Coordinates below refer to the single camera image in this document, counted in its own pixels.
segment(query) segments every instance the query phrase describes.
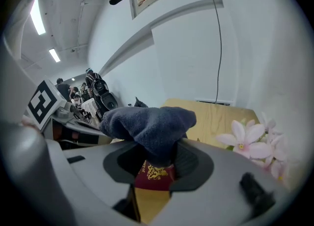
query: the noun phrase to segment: blue towel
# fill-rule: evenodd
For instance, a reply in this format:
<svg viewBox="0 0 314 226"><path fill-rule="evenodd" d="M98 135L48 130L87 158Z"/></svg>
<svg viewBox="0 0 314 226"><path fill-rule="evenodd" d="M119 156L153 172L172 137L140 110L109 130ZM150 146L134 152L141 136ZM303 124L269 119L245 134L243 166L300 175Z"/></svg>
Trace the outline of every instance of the blue towel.
<svg viewBox="0 0 314 226"><path fill-rule="evenodd" d="M136 141L160 159L170 159L173 144L196 124L195 113L180 107L120 107L106 112L100 130L107 136Z"/></svg>

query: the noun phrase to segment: black cable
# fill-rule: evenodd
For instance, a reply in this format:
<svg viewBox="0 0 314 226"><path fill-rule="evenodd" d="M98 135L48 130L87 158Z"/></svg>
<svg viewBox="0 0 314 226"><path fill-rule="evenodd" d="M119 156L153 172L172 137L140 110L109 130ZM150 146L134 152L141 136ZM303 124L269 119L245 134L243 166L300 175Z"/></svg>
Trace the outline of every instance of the black cable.
<svg viewBox="0 0 314 226"><path fill-rule="evenodd" d="M220 65L221 65L221 57L222 57L222 41L221 41L221 30L220 30L218 11L217 11L215 0L212 0L212 1L214 2L214 6L215 6L215 10L216 10L218 27L219 27L219 37L220 37L220 59L219 59L219 67L218 67L218 75L217 75L217 94L216 94L216 100L215 100L215 103L217 103L218 91L219 91L219 73L220 73Z"/></svg>

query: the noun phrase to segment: ceiling light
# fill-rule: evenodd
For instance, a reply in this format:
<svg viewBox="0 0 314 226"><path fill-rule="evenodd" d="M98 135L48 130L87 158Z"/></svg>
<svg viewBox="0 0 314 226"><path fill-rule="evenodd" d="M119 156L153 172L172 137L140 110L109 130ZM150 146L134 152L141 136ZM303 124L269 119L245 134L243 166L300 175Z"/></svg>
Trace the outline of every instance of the ceiling light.
<svg viewBox="0 0 314 226"><path fill-rule="evenodd" d="M55 60L56 62L59 62L59 61L60 61L60 59L59 59L57 53L55 52L54 48L52 48L51 50L49 50L49 52L50 52L51 56L54 58L54 60Z"/></svg>
<svg viewBox="0 0 314 226"><path fill-rule="evenodd" d="M43 21L40 16L38 0L34 1L33 7L30 11L30 15L38 34L41 35L46 33Z"/></svg>

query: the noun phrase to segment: gold emblem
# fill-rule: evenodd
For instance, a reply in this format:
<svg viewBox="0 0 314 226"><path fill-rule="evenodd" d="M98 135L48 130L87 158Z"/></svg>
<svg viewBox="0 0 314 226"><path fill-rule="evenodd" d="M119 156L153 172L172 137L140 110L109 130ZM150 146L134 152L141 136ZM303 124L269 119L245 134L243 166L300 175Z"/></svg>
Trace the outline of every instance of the gold emblem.
<svg viewBox="0 0 314 226"><path fill-rule="evenodd" d="M155 168L152 165L148 166L147 178L148 180L160 180L161 176L167 176L168 173L164 170L164 168Z"/></svg>

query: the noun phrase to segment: white ceiling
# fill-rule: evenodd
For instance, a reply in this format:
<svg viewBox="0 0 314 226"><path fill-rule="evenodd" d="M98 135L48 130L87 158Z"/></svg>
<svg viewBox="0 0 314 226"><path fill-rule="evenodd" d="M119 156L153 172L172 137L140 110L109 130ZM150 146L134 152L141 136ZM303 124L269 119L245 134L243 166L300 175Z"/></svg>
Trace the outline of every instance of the white ceiling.
<svg viewBox="0 0 314 226"><path fill-rule="evenodd" d="M21 66L35 82L45 76L52 78L61 74L66 80L85 73L81 70L87 67L89 36L103 2L39 0L46 33L38 35L29 17L23 32L21 55ZM56 63L49 54L51 48L55 48L60 62Z"/></svg>

